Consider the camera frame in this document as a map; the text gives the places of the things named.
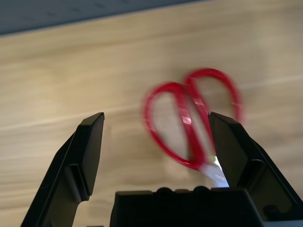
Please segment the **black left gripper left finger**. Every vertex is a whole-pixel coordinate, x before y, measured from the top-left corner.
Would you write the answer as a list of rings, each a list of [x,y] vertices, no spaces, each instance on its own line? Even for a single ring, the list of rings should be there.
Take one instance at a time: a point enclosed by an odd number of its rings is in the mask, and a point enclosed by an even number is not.
[[[78,125],[56,152],[22,222],[23,227],[71,227],[78,205],[93,193],[104,113]]]

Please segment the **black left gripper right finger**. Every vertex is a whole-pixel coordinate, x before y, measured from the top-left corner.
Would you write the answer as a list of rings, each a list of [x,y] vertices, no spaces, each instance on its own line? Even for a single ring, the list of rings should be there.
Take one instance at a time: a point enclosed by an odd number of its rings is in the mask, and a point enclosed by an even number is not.
[[[243,126],[215,112],[208,120],[229,186],[246,189],[263,219],[302,219],[303,201]]]

